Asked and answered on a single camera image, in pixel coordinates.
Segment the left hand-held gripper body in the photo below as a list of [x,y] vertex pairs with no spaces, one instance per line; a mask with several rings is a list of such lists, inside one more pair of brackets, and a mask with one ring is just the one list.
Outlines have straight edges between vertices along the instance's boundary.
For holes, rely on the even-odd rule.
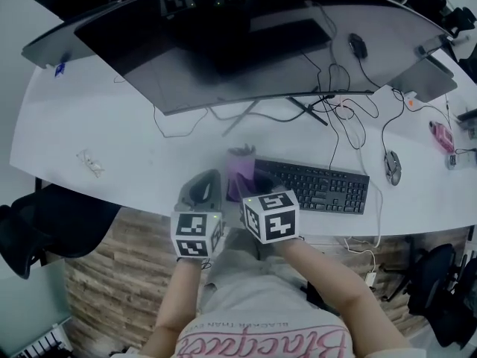
[[171,214],[170,236],[179,258],[212,257],[224,232],[221,199]]

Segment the grey desk divider panel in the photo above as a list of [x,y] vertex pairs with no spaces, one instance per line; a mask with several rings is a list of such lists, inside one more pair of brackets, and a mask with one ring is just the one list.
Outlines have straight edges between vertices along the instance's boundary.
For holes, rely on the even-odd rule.
[[28,43],[22,56],[42,69],[93,56],[95,52],[75,35],[76,28],[83,23],[80,20],[58,25]]
[[417,100],[429,103],[458,88],[453,78],[454,74],[439,60],[428,56],[395,77],[388,85],[403,94],[415,92]]

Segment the pink object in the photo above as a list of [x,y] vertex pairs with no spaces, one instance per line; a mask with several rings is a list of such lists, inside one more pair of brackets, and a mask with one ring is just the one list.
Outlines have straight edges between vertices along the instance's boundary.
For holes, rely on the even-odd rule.
[[442,149],[451,154],[454,152],[454,139],[452,132],[440,122],[430,121],[429,130]]

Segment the black box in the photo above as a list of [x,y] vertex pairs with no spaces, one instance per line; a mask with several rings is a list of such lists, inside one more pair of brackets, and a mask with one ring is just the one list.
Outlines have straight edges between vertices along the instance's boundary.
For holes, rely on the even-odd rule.
[[320,293],[316,290],[316,288],[310,283],[308,282],[306,284],[306,286],[302,286],[301,287],[301,290],[306,294],[306,300],[316,306],[317,308],[321,309],[321,310],[325,310],[329,313],[332,313],[336,316],[339,316],[340,313],[334,309],[333,307],[329,306],[325,301],[324,299],[322,298],[322,296],[320,295]]

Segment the black monitor stand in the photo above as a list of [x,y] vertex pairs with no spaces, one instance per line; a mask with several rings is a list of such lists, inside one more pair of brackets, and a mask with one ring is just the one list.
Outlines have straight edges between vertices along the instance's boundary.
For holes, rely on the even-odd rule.
[[[324,119],[322,119],[321,117],[319,117],[315,112],[314,112],[314,108],[313,106],[311,106],[310,104],[309,105],[305,105],[303,103],[301,103],[300,101],[298,101],[296,98],[293,98],[293,97],[287,97],[286,98],[287,101],[289,101],[290,103],[292,103],[294,106],[296,106],[297,108],[300,109],[300,112],[295,116],[295,117],[292,117],[290,119],[277,119],[277,118],[274,118],[274,117],[270,117],[268,115],[264,115],[264,114],[258,114],[258,116],[265,116],[267,119],[271,119],[275,122],[280,122],[280,123],[289,123],[289,122],[293,122],[295,119],[298,119],[300,118],[303,114],[308,114],[310,115],[312,118],[316,119],[317,121],[319,121],[322,125],[324,126],[328,126],[329,123],[327,121],[325,121]],[[252,115],[252,109],[260,102],[260,100],[255,100],[253,101],[241,114],[238,114],[237,116],[234,116],[232,117],[231,119],[233,119],[233,122],[232,124],[222,133],[222,137],[226,137],[231,131],[232,129],[234,129],[239,123],[240,121],[242,121],[243,119],[245,119],[246,116],[250,116]]]

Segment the person's left forearm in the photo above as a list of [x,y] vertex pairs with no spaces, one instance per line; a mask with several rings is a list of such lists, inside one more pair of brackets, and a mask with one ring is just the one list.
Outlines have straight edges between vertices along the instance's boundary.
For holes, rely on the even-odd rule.
[[170,358],[183,329],[195,319],[202,262],[180,259],[159,307],[156,324],[140,354],[149,358]]

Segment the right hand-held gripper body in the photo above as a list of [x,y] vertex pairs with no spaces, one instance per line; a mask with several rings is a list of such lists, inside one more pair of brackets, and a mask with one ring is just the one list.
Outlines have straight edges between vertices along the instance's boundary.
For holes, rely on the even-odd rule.
[[300,207],[292,190],[242,199],[244,226],[262,244],[299,236]]

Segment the grey shirt with pink print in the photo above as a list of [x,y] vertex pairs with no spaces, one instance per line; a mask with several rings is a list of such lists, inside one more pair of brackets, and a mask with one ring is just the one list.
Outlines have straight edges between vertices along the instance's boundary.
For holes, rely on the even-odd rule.
[[214,262],[200,313],[178,337],[174,358],[355,358],[348,327],[294,285],[259,265]]

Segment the grey computer mouse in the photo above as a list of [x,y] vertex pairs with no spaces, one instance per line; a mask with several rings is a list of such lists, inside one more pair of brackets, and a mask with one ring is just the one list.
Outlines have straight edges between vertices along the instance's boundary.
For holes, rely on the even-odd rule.
[[388,182],[392,186],[397,186],[401,180],[402,167],[397,154],[394,151],[387,151],[384,158],[385,174]]

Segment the grey shorts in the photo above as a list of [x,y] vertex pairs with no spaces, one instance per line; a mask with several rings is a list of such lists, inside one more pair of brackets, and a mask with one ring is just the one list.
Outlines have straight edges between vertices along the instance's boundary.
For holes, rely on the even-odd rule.
[[272,245],[261,244],[247,230],[232,228],[206,279],[214,289],[228,285],[278,282],[299,289],[306,279]]

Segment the purple cloth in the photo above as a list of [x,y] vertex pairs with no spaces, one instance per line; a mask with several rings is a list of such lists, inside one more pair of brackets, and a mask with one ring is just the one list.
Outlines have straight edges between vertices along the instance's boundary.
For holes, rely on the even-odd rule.
[[231,202],[240,202],[235,199],[236,175],[243,175],[249,180],[250,194],[256,192],[255,183],[256,148],[254,145],[245,144],[242,148],[229,148],[227,150],[227,194],[226,199]]

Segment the frosted glass door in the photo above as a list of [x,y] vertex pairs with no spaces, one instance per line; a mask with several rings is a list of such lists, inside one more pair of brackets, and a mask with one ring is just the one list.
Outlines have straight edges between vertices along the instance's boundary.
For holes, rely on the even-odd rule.
[[8,357],[71,318],[66,265],[57,260],[31,269],[28,279],[0,278],[0,351]]

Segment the black keyboard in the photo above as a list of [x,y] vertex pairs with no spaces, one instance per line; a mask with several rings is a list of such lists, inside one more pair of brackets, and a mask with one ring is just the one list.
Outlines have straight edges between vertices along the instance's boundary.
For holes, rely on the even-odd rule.
[[361,215],[370,177],[329,168],[257,159],[255,167],[294,191],[302,210]]

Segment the clear plastic wrapper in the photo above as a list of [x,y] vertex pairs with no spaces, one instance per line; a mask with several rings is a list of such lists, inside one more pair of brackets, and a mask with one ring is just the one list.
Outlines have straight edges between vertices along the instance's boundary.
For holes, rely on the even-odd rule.
[[76,157],[96,178],[100,178],[104,169],[102,165],[92,157],[88,149],[81,150],[76,154]]

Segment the person's right forearm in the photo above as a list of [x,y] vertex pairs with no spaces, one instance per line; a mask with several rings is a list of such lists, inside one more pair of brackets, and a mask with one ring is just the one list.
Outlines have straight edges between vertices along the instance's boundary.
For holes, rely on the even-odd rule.
[[325,302],[340,313],[352,337],[357,357],[411,347],[354,271],[302,239],[277,242],[274,247],[316,288]]

